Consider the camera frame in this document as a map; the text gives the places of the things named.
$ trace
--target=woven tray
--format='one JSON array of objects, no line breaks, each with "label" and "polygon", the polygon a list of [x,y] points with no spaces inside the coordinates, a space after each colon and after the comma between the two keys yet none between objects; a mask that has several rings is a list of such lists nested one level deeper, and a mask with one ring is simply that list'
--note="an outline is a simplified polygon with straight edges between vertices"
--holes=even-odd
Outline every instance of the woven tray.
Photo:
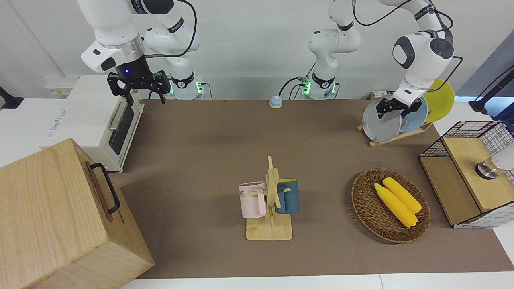
[{"label": "woven tray", "polygon": [[[373,186],[392,177],[409,191],[421,204],[416,214],[418,222],[411,228],[404,227],[378,197]],[[361,173],[352,185],[352,203],[357,217],[376,236],[392,243],[408,243],[421,238],[430,226],[430,208],[421,191],[404,176],[390,170],[373,169]]]}]

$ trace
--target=blue mug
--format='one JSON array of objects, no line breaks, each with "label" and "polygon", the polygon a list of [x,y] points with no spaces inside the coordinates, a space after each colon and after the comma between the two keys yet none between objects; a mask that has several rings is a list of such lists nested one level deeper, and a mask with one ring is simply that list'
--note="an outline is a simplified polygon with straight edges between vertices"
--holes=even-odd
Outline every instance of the blue mug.
[{"label": "blue mug", "polygon": [[279,214],[296,214],[300,211],[300,193],[298,180],[295,178],[283,178],[277,186],[280,208],[275,206],[275,212]]}]

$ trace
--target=wooden box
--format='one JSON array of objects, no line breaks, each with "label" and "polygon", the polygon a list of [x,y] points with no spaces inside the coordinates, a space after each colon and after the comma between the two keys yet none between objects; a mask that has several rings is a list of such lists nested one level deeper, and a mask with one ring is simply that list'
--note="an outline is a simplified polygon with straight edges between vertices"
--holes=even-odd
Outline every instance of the wooden box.
[{"label": "wooden box", "polygon": [[121,190],[73,140],[0,168],[0,288],[121,288],[153,264]]},{"label": "wooden box", "polygon": [[505,174],[487,180],[475,171],[476,164],[491,156],[482,139],[443,137],[442,145],[448,156],[419,159],[450,225],[474,223],[469,227],[496,227],[509,222],[501,217],[507,217],[511,211],[514,185]]}]

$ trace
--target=gray plate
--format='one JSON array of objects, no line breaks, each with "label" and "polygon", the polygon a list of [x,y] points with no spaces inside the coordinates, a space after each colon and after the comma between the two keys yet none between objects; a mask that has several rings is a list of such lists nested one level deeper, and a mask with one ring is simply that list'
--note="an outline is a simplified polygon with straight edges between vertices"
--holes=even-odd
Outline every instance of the gray plate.
[{"label": "gray plate", "polygon": [[428,104],[426,99],[422,96],[421,99],[421,106],[415,113],[409,113],[405,116],[405,118],[402,120],[403,123],[407,122],[403,125],[400,132],[402,133],[408,133],[411,131],[417,130],[420,126],[423,125],[425,120],[428,116]]},{"label": "gray plate", "polygon": [[370,140],[376,142],[386,142],[393,139],[401,127],[400,110],[388,112],[384,114],[382,119],[378,119],[376,107],[381,99],[377,99],[370,103],[362,115],[364,132]]}]

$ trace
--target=oven handle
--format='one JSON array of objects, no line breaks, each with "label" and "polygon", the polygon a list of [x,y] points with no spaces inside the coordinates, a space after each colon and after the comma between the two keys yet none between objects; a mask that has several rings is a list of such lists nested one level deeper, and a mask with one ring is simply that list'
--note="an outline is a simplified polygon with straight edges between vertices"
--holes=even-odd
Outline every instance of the oven handle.
[{"label": "oven handle", "polygon": [[120,128],[121,120],[123,119],[123,116],[125,115],[126,108],[128,106],[128,103],[126,101],[120,102],[118,104],[118,108],[116,109],[116,112],[114,113],[114,117],[109,124],[109,130],[110,131],[117,131]]}]

